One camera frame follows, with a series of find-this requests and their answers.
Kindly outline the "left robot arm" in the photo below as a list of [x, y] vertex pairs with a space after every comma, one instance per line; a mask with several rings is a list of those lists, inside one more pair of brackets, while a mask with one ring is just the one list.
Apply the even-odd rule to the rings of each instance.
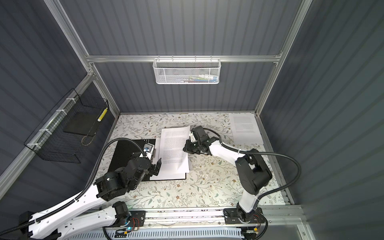
[[93, 207], [112, 201], [135, 190], [142, 179], [157, 176], [162, 161], [147, 157], [130, 160], [126, 167], [108, 172], [89, 188], [45, 211], [30, 215], [22, 227], [22, 240], [67, 240], [77, 234], [103, 227], [131, 227], [133, 218], [124, 202], [86, 214]]

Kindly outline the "printed paper sheet underneath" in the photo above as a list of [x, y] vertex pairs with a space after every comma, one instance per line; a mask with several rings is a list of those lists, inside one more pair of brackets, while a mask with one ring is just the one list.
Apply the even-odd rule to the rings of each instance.
[[159, 158], [162, 161], [161, 171], [163, 173], [185, 174], [190, 172], [188, 153], [183, 151], [189, 135], [190, 126], [162, 129]]

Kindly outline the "printed paper sheet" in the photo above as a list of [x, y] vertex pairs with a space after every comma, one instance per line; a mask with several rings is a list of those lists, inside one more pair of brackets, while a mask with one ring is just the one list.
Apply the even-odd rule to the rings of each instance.
[[157, 176], [150, 177], [150, 181], [173, 181], [173, 180], [185, 180], [187, 178], [186, 173], [172, 174], [172, 173], [159, 173]]
[[254, 114], [230, 113], [229, 119], [235, 144], [263, 144]]

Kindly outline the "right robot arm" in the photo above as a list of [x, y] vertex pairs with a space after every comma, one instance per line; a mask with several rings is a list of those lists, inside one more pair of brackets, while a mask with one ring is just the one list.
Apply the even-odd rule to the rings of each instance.
[[210, 137], [207, 129], [197, 126], [191, 129], [183, 151], [188, 154], [219, 157], [236, 167], [244, 191], [237, 204], [237, 215], [242, 223], [248, 223], [256, 214], [261, 191], [273, 175], [260, 152], [242, 151], [222, 142], [220, 137]]

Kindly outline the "black clip folder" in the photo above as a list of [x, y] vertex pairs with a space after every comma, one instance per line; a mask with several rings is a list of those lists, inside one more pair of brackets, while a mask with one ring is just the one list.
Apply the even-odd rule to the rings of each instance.
[[[143, 140], [134, 140], [141, 148], [144, 147], [145, 143], [151, 143], [155, 145], [156, 151], [160, 146], [160, 139], [143, 139]], [[129, 142], [118, 141], [117, 146], [115, 148], [108, 172], [112, 172], [121, 167], [126, 167], [129, 160], [133, 159], [135, 155], [137, 155], [140, 151]], [[143, 182], [149, 182], [150, 177], [146, 175]]]

